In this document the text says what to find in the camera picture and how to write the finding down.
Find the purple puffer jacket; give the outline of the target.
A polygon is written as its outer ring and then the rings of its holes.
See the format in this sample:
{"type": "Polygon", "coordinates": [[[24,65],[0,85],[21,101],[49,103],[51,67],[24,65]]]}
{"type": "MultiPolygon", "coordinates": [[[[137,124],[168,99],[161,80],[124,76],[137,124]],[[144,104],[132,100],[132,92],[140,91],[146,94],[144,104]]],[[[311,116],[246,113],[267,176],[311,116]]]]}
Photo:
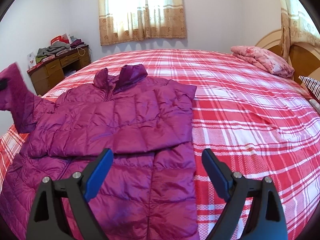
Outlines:
{"type": "Polygon", "coordinates": [[[46,176],[65,179],[104,149],[114,162],[89,205],[109,239],[199,239],[192,144],[196,87],[149,77],[141,64],[50,101],[30,92],[16,64],[1,72],[1,110],[27,138],[1,191],[2,224],[25,239],[36,191],[46,176]]]}

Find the grey clothes pile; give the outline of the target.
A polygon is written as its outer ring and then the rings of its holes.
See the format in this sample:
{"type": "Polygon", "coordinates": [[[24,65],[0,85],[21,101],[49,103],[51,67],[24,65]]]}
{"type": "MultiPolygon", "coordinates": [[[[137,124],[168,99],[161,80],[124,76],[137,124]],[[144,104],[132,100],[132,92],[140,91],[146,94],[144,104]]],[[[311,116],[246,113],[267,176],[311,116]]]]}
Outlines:
{"type": "Polygon", "coordinates": [[[56,53],[58,53],[64,49],[69,49],[70,47],[71,47],[71,45],[68,43],[56,41],[52,45],[50,45],[46,48],[39,48],[39,50],[37,52],[37,57],[55,55],[56,53]]]}

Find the purple folded clothes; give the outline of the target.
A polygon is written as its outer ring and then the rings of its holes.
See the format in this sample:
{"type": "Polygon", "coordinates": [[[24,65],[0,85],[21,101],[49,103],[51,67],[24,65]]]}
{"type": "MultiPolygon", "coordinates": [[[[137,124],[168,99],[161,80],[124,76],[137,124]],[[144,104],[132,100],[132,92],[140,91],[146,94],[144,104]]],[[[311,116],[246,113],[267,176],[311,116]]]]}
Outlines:
{"type": "Polygon", "coordinates": [[[70,46],[72,49],[76,48],[77,46],[83,45],[85,44],[81,39],[76,39],[75,41],[73,41],[70,46]]]}

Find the white card on desk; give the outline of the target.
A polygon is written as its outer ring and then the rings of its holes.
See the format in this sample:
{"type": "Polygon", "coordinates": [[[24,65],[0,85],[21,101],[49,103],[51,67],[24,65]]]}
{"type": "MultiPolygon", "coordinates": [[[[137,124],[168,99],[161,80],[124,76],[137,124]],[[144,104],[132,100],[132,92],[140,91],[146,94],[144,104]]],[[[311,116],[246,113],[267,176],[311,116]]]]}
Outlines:
{"type": "Polygon", "coordinates": [[[33,52],[31,52],[27,55],[27,59],[28,59],[28,68],[29,69],[36,66],[36,56],[33,52]]]}

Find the wooden desk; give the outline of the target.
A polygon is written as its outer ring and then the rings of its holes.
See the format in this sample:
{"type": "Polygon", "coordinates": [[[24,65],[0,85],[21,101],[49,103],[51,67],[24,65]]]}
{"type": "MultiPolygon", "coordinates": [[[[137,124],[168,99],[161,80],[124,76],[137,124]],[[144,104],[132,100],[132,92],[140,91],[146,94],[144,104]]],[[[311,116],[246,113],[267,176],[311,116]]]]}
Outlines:
{"type": "Polygon", "coordinates": [[[91,63],[89,45],[65,51],[59,56],[49,57],[27,71],[37,95],[44,95],[63,79],[91,63]]]}

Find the red box on desk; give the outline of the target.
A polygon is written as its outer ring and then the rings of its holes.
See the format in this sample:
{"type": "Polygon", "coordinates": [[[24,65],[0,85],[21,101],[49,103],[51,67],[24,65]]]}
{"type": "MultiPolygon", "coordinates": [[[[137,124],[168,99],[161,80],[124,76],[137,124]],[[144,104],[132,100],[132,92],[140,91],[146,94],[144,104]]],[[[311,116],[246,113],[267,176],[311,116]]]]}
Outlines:
{"type": "Polygon", "coordinates": [[[67,34],[63,34],[63,35],[58,35],[56,37],[54,37],[51,41],[50,44],[54,44],[55,42],[64,42],[64,43],[69,43],[69,38],[67,34]]]}

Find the red plaid bed sheet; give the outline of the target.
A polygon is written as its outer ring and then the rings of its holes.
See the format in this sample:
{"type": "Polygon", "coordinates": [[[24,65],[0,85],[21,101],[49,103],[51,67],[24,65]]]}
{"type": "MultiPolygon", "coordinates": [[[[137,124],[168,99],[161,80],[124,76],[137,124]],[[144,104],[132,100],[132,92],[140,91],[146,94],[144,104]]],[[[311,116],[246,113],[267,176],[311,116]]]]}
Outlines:
{"type": "MultiPolygon", "coordinates": [[[[230,54],[162,49],[103,57],[42,98],[55,101],[70,89],[92,83],[102,69],[116,76],[123,66],[138,64],[149,77],[196,87],[191,132],[199,239],[206,238],[224,207],[202,165],[205,148],[246,178],[270,177],[284,209],[288,239],[297,238],[319,202],[319,114],[308,92],[230,54]]],[[[15,125],[1,138],[1,191],[26,138],[15,125]]]]}

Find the striped black white cloth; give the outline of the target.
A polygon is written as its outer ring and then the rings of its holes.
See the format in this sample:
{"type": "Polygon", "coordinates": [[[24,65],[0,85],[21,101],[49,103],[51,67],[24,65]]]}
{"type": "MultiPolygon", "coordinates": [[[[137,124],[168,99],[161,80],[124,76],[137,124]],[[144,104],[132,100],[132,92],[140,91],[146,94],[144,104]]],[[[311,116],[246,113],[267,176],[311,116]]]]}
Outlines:
{"type": "Polygon", "coordinates": [[[316,79],[306,76],[299,76],[299,79],[304,83],[309,93],[316,99],[320,100],[320,82],[316,79]]]}

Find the beige window curtain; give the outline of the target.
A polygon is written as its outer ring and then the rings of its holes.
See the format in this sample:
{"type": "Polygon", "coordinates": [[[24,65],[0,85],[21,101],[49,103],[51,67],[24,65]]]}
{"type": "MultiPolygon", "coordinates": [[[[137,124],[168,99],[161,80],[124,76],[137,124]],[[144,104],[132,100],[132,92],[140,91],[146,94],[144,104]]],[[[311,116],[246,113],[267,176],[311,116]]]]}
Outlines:
{"type": "Polygon", "coordinates": [[[101,46],[186,38],[183,0],[99,0],[101,46]]]}

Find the pink floral pillow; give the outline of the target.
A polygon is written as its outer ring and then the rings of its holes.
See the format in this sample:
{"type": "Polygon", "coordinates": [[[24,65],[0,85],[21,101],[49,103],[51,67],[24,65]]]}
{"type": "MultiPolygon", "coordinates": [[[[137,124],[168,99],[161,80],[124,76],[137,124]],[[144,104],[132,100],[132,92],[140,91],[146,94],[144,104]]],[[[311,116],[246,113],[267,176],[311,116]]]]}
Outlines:
{"type": "Polygon", "coordinates": [[[243,59],[254,66],[283,78],[292,78],[295,72],[282,57],[270,50],[256,46],[232,46],[234,56],[243,59]]]}

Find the wooden headboard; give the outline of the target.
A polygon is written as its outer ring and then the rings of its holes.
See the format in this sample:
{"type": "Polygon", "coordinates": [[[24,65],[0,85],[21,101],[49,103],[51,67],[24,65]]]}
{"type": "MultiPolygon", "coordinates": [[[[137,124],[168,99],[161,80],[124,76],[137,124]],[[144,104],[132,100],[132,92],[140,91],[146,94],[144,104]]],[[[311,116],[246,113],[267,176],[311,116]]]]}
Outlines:
{"type": "MultiPolygon", "coordinates": [[[[277,29],[261,38],[256,46],[268,49],[280,56],[280,39],[281,29],[277,29]]],[[[289,51],[288,64],[295,69],[293,80],[296,83],[302,83],[299,76],[307,76],[319,81],[319,48],[315,48],[308,43],[297,43],[292,45],[289,51]]]]}

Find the beige side curtain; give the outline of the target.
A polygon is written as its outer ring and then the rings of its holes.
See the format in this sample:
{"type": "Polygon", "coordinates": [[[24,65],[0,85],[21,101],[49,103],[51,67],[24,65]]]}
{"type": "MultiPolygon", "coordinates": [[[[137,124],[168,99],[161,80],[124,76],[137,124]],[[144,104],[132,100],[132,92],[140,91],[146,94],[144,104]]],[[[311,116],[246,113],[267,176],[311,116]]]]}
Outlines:
{"type": "Polygon", "coordinates": [[[319,32],[307,10],[299,0],[280,0],[281,56],[289,58],[290,47],[307,43],[319,48],[319,32]]]}

